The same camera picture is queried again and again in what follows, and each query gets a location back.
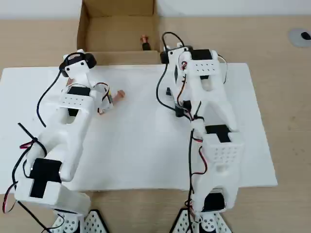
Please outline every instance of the cardboard box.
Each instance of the cardboard box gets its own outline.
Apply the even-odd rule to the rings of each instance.
[[[77,49],[93,53],[99,65],[159,64],[157,28],[154,0],[83,0]],[[151,51],[142,50],[143,34]]]

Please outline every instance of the black wire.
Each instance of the black wire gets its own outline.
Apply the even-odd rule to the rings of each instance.
[[[156,95],[157,101],[158,101],[160,104],[162,104],[164,107],[166,107],[166,108],[168,108],[168,109],[171,109],[172,111],[176,112],[176,110],[175,110],[174,108],[172,108],[172,107],[170,107],[170,106],[164,104],[164,103],[160,100],[160,98],[159,98],[159,87],[160,87],[160,83],[161,83],[162,79],[164,78],[164,76],[165,76],[165,74],[166,74],[167,67],[168,67],[168,64],[165,65],[163,74],[161,75],[161,78],[159,79],[159,81],[158,81],[158,83],[157,83],[157,85],[156,85],[156,92],[155,92],[155,95]],[[187,115],[184,114],[184,117],[191,121],[191,119],[189,118],[189,116],[187,116]]]
[[[18,161],[16,162],[13,170],[12,170],[12,181],[13,183],[16,183],[16,180],[15,180],[15,173],[16,173],[16,169],[17,167],[19,166],[20,162],[22,161],[22,159],[24,158],[24,156],[29,152],[30,150],[30,147],[28,147],[24,152],[23,154],[21,154],[21,156],[19,157]]]
[[[19,126],[22,127],[22,129],[25,129],[25,127],[22,125],[22,124],[18,124]],[[30,137],[33,137],[31,135],[31,133],[29,133],[26,129],[25,129],[25,132],[30,136]],[[29,152],[29,150],[31,149],[31,147],[28,147],[23,153],[22,155],[19,157],[18,161],[16,162],[13,170],[12,170],[12,181],[13,183],[16,183],[16,179],[15,179],[15,173],[16,173],[16,169],[18,168],[20,162],[22,161],[22,159],[24,158],[24,156]],[[46,227],[44,226],[40,220],[23,204],[21,203],[20,201],[17,201],[17,203],[27,212],[30,214],[31,217],[33,217],[33,219],[44,229],[46,230],[48,233],[51,233],[51,231]]]
[[[53,83],[48,87],[48,89],[42,94],[42,96],[40,97],[40,99],[39,99],[39,101],[38,101],[38,103],[37,103],[37,116],[38,116],[39,120],[41,121],[41,123],[42,123],[42,125],[43,125],[44,127],[47,127],[47,126],[46,126],[46,124],[44,123],[44,121],[42,120],[42,118],[41,118],[41,116],[40,116],[40,113],[39,113],[40,103],[41,103],[43,97],[47,94],[47,92],[48,92],[48,91],[54,86],[54,84],[57,82],[57,80],[58,80],[60,74],[61,74],[61,71],[58,72],[58,75],[56,76],[54,82],[53,82]]]
[[[48,233],[51,233],[51,231],[49,230],[49,228],[47,228],[46,226],[44,226],[42,224],[42,222],[40,222],[40,220],[20,201],[17,201],[18,204],[27,212],[30,214],[31,217],[33,217],[33,219],[44,229],[46,230]]]
[[[165,48],[165,51],[167,51],[168,49],[167,49],[167,45],[166,45],[166,43],[165,43],[165,39],[164,39],[164,36],[166,35],[166,34],[171,34],[171,35],[174,35],[180,42],[181,42],[181,44],[183,45],[183,47],[185,46],[185,44],[184,44],[184,42],[183,42],[183,40],[182,39],[180,39],[180,37],[178,36],[178,35],[176,35],[175,33],[172,33],[172,32],[165,32],[165,33],[163,33],[163,35],[162,35],[162,42],[163,42],[163,45],[164,45],[164,48]]]
[[[49,228],[48,228],[49,230],[57,229],[57,228],[60,228],[61,226],[64,225],[65,219],[63,218],[63,216],[61,216],[60,214],[57,214],[57,215],[60,216],[60,217],[63,219],[62,224],[60,224],[58,227],[49,227]]]
[[[190,232],[191,232],[191,233],[193,233],[192,223],[191,223],[191,219],[190,219],[190,201],[191,201],[191,192],[192,192],[192,190],[193,190],[192,182],[191,182],[191,176],[192,176],[192,168],[191,168],[191,147],[192,147],[193,132],[194,132],[194,130],[191,130],[190,139],[189,139],[188,163],[189,163],[189,180],[190,180],[190,186],[189,186],[189,193],[188,193],[188,200],[187,200],[188,221],[189,221],[189,227],[190,227]]]
[[[24,130],[24,132],[33,140],[33,142],[36,142],[39,144],[39,146],[42,148],[44,152],[44,156],[47,156],[48,152],[47,149],[44,147],[44,145],[38,141],[36,137],[34,137],[21,123],[18,123],[18,125]]]

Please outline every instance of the table surface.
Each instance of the table surface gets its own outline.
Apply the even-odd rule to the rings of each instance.
[[[62,55],[74,50],[76,27],[75,21],[0,21],[0,66],[59,65]],[[239,191],[235,207],[224,213],[228,225],[237,233],[309,230],[311,49],[290,44],[287,33],[293,27],[311,31],[311,17],[160,20],[160,32],[173,30],[185,43],[195,48],[215,49],[229,62],[248,63],[251,70],[278,186]],[[111,232],[136,233],[167,233],[187,198],[186,192],[175,190],[107,191],[89,195],[92,207],[100,209]],[[31,208],[45,224],[53,222],[50,210]],[[41,228],[16,207],[12,213],[0,216],[0,230],[40,232]]]

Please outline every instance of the white robotic arm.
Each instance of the white robotic arm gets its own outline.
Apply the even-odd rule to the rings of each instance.
[[[194,50],[183,42],[175,49],[167,46],[164,49],[161,60],[168,66],[166,76],[170,79],[167,94],[174,98],[176,116],[189,116],[206,164],[205,172],[193,172],[190,176],[188,208],[194,220],[210,214],[213,217],[214,213],[234,206],[244,150],[235,114],[226,96],[219,55],[213,50]],[[218,118],[215,122],[209,120],[207,113],[211,110]]]
[[[71,219],[78,218],[80,229],[83,229],[83,217],[89,212],[90,198],[68,190],[62,182],[70,182],[75,175],[94,114],[113,106],[109,86],[91,76],[90,69],[95,65],[93,55],[83,50],[65,57],[60,73],[73,83],[56,100],[49,101],[55,112],[38,137],[47,154],[38,143],[32,145],[25,165],[27,177],[19,179],[15,192],[16,200],[47,206],[70,214]],[[53,153],[61,159],[53,159],[50,156]]]

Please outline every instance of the white board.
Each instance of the white board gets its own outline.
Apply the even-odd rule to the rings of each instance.
[[[190,124],[185,118],[176,118],[173,111],[156,100],[156,84],[163,68],[163,65],[151,65],[92,69],[113,92],[123,89],[126,98],[112,111],[93,118],[76,175],[72,182],[64,183],[67,187],[73,190],[189,188]],[[36,103],[57,73],[56,67],[3,71],[0,81],[0,193],[12,183],[11,171],[22,153],[19,145],[30,140],[17,123],[21,122],[35,136],[43,130],[36,117]],[[48,95],[59,93],[66,82],[61,76]],[[167,82],[168,77],[163,79],[159,96],[172,105],[172,99],[165,95]],[[241,187],[277,185],[247,64],[228,65],[225,88],[246,142]],[[40,112],[44,121],[48,121],[52,111],[42,101]],[[193,170],[203,169],[197,148],[193,146]],[[17,175],[22,175],[21,168]]]

